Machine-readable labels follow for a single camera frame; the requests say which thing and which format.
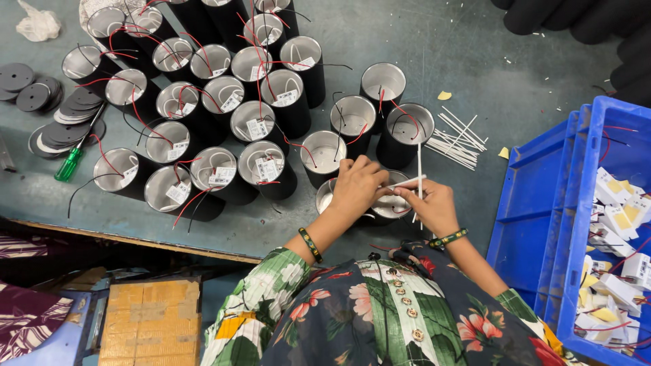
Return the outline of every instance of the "floral dress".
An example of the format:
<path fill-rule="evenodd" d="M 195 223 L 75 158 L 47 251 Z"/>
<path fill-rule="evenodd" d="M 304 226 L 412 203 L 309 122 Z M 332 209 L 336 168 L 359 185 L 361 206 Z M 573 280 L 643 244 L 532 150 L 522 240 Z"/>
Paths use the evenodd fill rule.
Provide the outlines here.
<path fill-rule="evenodd" d="M 389 256 L 310 271 L 274 249 L 227 297 L 201 366 L 580 365 L 515 290 L 493 299 L 422 242 Z"/>

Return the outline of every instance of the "blue plastic crate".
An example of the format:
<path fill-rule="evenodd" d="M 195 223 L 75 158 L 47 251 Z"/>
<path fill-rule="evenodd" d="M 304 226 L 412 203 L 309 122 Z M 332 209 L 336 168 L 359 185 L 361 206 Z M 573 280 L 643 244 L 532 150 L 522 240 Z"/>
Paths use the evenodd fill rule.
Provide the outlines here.
<path fill-rule="evenodd" d="M 603 126 L 611 138 L 602 139 Z M 588 240 L 596 171 L 603 166 L 619 180 L 651 191 L 651 109 L 599 96 L 572 112 L 568 120 L 522 147 L 514 147 L 487 260 L 497 273 L 556 331 L 564 345 L 609 365 L 644 365 L 574 335 L 580 273 Z M 637 248 L 651 230 L 641 227 Z M 642 253 L 651 254 L 651 245 Z M 599 260 L 617 257 L 592 251 Z M 651 334 L 651 307 L 639 319 L 640 340 Z M 651 348 L 636 350 L 651 359 Z"/>

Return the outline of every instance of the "bangle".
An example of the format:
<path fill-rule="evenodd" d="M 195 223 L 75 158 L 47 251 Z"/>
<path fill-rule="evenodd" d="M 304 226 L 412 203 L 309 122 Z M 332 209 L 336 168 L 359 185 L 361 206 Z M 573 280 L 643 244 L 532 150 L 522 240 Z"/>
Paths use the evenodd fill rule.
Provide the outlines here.
<path fill-rule="evenodd" d="M 316 245 L 310 238 L 310 235 L 305 231 L 305 228 L 300 228 L 298 229 L 298 233 L 303 237 L 303 240 L 307 244 L 307 247 L 310 248 L 310 251 L 312 252 L 312 255 L 314 255 L 314 259 L 316 260 L 317 263 L 321 263 L 324 261 L 323 258 L 321 258 L 321 254 L 319 253 L 319 249 L 316 248 Z"/>
<path fill-rule="evenodd" d="M 461 230 L 459 230 L 459 231 L 457 231 L 455 233 L 452 233 L 452 234 L 450 234 L 450 235 L 448 235 L 448 236 L 446 236 L 444 238 L 440 238 L 440 239 L 437 238 L 436 240 L 431 240 L 430 241 L 430 247 L 432 249 L 435 249 L 437 247 L 446 246 L 446 245 L 450 244 L 451 242 L 453 242 L 453 241 L 455 241 L 457 239 L 463 238 L 467 234 L 468 234 L 468 229 L 466 229 L 465 227 L 462 227 Z"/>

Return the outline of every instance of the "woman's right hand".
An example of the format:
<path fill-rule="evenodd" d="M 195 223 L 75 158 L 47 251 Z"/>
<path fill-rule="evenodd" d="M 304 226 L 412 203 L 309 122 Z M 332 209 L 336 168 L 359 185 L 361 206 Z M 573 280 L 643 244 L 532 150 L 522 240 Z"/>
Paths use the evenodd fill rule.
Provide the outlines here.
<path fill-rule="evenodd" d="M 407 183 L 393 190 L 401 196 L 418 214 L 418 219 L 430 229 L 437 238 L 448 236 L 460 230 L 456 221 L 454 195 L 452 188 L 429 179 L 422 180 L 422 196 L 411 190 L 418 189 L 418 181 Z"/>

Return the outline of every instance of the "workbench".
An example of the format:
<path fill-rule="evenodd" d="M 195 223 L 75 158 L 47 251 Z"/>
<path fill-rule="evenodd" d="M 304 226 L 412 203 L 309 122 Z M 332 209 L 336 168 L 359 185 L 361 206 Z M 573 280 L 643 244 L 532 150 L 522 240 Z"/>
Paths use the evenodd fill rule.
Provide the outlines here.
<path fill-rule="evenodd" d="M 61 61 L 77 42 L 92 44 L 90 36 L 79 26 L 78 1 L 27 1 L 39 10 L 54 11 L 63 24 L 61 33 L 47 42 L 28 41 L 15 30 L 26 14 L 17 2 L 2 1 L 0 64 L 28 64 L 36 73 L 61 81 L 68 96 L 75 84 L 61 72 Z M 479 156 L 477 170 L 470 171 L 423 149 L 422 171 L 429 178 L 454 188 L 460 225 L 469 229 L 470 240 L 484 254 L 507 165 L 505 159 L 497 156 L 500 150 L 524 144 L 566 119 L 569 111 L 590 103 L 601 94 L 591 85 L 608 88 L 604 80 L 619 64 L 615 39 L 585 46 L 572 39 L 567 31 L 544 33 L 541 30 L 545 37 L 516 36 L 503 26 L 504 12 L 488 0 L 295 0 L 295 3 L 296 10 L 312 20 L 309 23 L 297 17 L 301 35 L 311 36 L 321 44 L 324 62 L 347 64 L 354 69 L 325 67 L 327 98 L 311 110 L 310 133 L 329 129 L 331 93 L 358 94 L 364 70 L 382 61 L 397 64 L 404 71 L 407 87 L 403 103 L 422 104 L 433 115 L 444 112 L 443 105 L 464 122 L 478 115 L 472 129 L 489 139 L 488 151 Z M 167 5 L 160 3 L 157 8 L 177 31 L 183 31 Z M 163 76 L 154 82 L 161 89 L 169 84 Z M 441 91 L 451 92 L 452 98 L 444 102 L 437 100 Z M 68 200 L 74 190 L 92 178 L 92 166 L 100 152 L 97 146 L 86 148 L 73 179 L 69 183 L 54 180 L 61 159 L 43 160 L 27 149 L 30 134 L 50 123 L 52 114 L 53 111 L 24 113 L 12 104 L 0 103 L 0 134 L 18 169 L 17 173 L 0 172 L 0 215 L 37 227 L 245 262 L 258 262 L 317 216 L 316 190 L 307 179 L 299 152 L 292 151 L 288 161 L 298 176 L 298 188 L 289 199 L 273 203 L 283 214 L 273 211 L 258 197 L 247 206 L 227 204 L 217 219 L 193 222 L 188 234 L 189 220 L 182 218 L 172 230 L 172 216 L 154 211 L 145 202 L 102 192 L 91 183 L 74 197 L 68 220 Z M 107 107 L 104 150 L 126 147 L 146 156 L 144 144 L 135 147 L 138 135 L 125 125 L 120 114 L 116 108 Z M 132 124 L 139 124 L 127 118 Z M 436 124 L 446 130 L 440 119 L 436 119 Z M 374 136 L 368 150 L 371 159 L 375 158 L 377 142 L 378 136 Z M 222 147 L 236 156 L 244 148 L 232 137 Z M 416 160 L 403 172 L 416 176 Z M 324 255 L 324 264 L 366 258 L 372 249 L 368 243 L 395 247 L 399 240 L 417 235 L 404 222 L 386 227 L 352 228 Z"/>

